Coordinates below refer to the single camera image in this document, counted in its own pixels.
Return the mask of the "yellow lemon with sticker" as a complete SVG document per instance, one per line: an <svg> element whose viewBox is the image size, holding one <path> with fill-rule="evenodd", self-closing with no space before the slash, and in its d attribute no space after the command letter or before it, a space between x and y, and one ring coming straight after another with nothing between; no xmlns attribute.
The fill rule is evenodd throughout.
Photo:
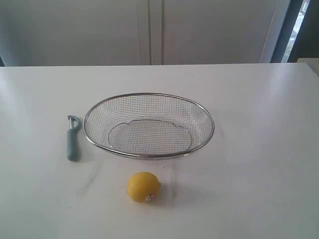
<svg viewBox="0 0 319 239"><path fill-rule="evenodd" d="M160 181L154 174L139 172L128 180L127 194L134 202L143 203L153 200L160 187Z"/></svg>

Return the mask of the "teal handled peeler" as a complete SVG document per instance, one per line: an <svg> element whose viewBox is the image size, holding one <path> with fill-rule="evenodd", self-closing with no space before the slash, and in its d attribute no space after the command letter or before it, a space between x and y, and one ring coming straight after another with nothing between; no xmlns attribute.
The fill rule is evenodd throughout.
<svg viewBox="0 0 319 239"><path fill-rule="evenodd" d="M79 158L77 133L81 128L81 121L78 117L68 115L69 129L67 130L67 159L77 161Z"/></svg>

